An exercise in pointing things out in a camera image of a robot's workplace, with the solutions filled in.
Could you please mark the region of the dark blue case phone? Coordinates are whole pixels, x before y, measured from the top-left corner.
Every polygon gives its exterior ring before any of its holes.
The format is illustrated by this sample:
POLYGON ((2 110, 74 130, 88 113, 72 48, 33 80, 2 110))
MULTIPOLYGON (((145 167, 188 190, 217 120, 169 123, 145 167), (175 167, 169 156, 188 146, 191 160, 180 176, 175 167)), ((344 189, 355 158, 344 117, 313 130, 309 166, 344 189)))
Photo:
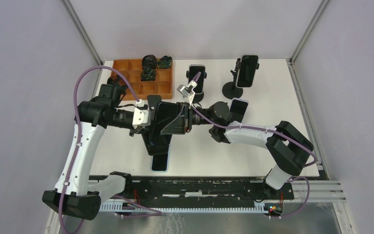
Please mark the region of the dark blue case phone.
POLYGON ((163 135, 161 131, 170 124, 180 113, 180 105, 171 102, 159 102, 157 104, 152 127, 150 130, 150 142, 153 146, 169 145, 172 135, 163 135))

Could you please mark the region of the light blue case phone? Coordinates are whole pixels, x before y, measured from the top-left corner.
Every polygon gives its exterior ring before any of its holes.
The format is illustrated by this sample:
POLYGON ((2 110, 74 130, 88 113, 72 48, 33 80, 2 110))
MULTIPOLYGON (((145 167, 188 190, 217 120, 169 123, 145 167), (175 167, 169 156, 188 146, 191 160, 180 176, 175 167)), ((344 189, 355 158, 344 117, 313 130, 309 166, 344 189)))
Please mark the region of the light blue case phone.
POLYGON ((168 170, 168 154, 154 155, 151 170, 153 172, 166 172, 168 170))

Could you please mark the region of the lilac case phone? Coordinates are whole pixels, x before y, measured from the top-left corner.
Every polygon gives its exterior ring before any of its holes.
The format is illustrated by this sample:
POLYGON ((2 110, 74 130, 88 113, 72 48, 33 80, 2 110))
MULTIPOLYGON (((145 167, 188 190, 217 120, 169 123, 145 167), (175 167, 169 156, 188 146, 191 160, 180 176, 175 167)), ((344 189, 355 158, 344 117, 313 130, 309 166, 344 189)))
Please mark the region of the lilac case phone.
POLYGON ((233 98, 230 105, 230 112, 232 113, 232 121, 242 122, 249 102, 244 99, 233 98))

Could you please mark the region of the wooden round base phone stand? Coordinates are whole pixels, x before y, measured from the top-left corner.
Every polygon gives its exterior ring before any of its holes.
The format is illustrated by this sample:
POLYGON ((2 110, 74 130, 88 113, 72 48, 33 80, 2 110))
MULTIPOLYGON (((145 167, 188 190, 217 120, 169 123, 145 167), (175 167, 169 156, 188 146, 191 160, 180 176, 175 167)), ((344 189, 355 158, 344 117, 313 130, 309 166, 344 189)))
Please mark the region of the wooden round base phone stand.
POLYGON ((147 102, 149 111, 155 111, 158 103, 162 101, 162 97, 160 95, 148 95, 147 102))

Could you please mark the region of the black folding phone stand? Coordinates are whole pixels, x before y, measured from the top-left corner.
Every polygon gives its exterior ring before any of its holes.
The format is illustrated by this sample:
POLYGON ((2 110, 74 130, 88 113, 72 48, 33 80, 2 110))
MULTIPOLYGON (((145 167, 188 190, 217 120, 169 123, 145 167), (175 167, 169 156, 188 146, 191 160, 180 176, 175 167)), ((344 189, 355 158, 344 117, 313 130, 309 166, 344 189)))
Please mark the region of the black folding phone stand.
POLYGON ((141 134, 146 150, 150 156, 167 154, 172 135, 152 135, 149 132, 141 134))

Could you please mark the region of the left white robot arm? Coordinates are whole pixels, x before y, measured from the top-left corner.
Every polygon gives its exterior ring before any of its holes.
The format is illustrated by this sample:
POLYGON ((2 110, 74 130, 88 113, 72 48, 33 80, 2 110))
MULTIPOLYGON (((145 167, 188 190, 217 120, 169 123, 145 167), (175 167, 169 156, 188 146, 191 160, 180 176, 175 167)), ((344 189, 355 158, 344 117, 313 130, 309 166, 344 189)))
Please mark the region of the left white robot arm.
POLYGON ((107 127, 134 130, 149 123, 148 104, 142 99, 135 102, 132 112, 118 109, 123 94, 122 88, 103 84, 98 96, 75 106, 78 115, 66 164, 55 187, 42 196, 42 201, 58 214, 93 220, 111 197, 117 194, 125 199, 133 194, 128 173, 112 172, 90 183, 94 156, 107 127))

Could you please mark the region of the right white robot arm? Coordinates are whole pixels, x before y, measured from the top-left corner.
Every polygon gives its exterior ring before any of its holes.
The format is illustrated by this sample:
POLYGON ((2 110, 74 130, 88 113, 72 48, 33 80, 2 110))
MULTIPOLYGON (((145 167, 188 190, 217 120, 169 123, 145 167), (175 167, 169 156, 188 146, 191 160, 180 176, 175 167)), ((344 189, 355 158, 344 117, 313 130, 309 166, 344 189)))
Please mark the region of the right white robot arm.
POLYGON ((288 121, 277 125, 246 125, 233 119, 226 102, 218 101, 209 108, 196 108, 186 102, 159 102, 154 115, 155 132, 159 136, 184 135, 194 125, 211 124, 211 137, 219 143, 246 144, 266 149, 275 166, 267 174, 262 194, 274 199, 285 183, 300 175, 305 167, 317 161, 314 147, 288 121))

